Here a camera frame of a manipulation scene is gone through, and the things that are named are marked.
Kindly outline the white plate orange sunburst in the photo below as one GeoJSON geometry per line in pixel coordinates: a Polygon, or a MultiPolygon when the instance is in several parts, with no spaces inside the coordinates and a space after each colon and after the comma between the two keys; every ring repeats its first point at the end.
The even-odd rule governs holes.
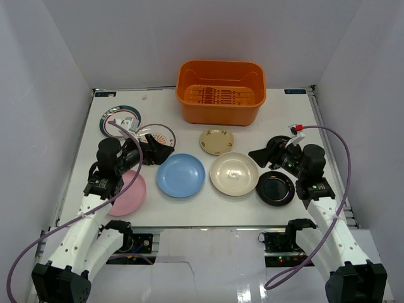
{"type": "Polygon", "coordinates": [[[147,143],[146,135],[151,134],[153,138],[160,144],[175,147],[176,137],[174,132],[164,124],[147,124],[140,127],[136,132],[136,136],[142,142],[147,143]]]}

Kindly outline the white plate green rim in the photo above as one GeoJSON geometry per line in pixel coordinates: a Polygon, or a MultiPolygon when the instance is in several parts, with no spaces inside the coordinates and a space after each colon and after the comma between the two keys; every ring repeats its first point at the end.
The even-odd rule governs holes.
{"type": "Polygon", "coordinates": [[[122,126],[131,133],[135,133],[141,126],[141,114],[134,107],[128,105],[118,105],[107,110],[100,118],[99,129],[107,138],[123,139],[120,129],[110,122],[122,126]]]}

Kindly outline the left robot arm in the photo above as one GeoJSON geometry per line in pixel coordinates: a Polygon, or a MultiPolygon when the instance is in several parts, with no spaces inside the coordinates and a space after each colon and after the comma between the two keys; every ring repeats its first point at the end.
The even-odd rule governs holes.
{"type": "Polygon", "coordinates": [[[161,165],[174,147],[159,143],[152,135],[146,142],[130,136],[124,143],[106,138],[98,144],[97,161],[91,166],[77,217],[46,263],[36,264],[32,280],[42,302],[86,302],[92,280],[117,250],[133,246],[131,225],[122,220],[104,224],[114,204],[112,198],[125,190],[123,175],[133,167],[161,165]]]}

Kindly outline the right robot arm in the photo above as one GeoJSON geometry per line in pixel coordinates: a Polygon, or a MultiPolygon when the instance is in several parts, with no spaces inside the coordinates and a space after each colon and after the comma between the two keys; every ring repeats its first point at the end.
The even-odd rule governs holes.
{"type": "Polygon", "coordinates": [[[307,253],[325,280],[328,302],[382,302],[387,272],[371,261],[337,214],[335,194],[323,176],[324,149],[314,144],[301,148],[286,136],[275,136],[249,156],[260,167],[270,166],[273,174],[282,168],[296,177],[296,193],[311,218],[289,221],[285,243],[291,251],[307,253]]]}

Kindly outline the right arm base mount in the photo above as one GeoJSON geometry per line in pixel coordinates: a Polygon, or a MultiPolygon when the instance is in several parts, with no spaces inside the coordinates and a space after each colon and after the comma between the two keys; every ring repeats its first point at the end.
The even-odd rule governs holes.
{"type": "Polygon", "coordinates": [[[261,232],[258,242],[264,245],[264,260],[267,268],[289,268],[306,260],[306,253],[289,243],[285,232],[261,232]]]}

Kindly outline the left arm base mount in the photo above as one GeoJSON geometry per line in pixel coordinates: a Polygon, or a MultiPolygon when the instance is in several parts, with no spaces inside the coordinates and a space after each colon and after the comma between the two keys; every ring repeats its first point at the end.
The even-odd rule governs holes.
{"type": "Polygon", "coordinates": [[[153,252],[153,234],[133,234],[127,243],[118,249],[107,264],[153,265],[156,257],[153,252]]]}

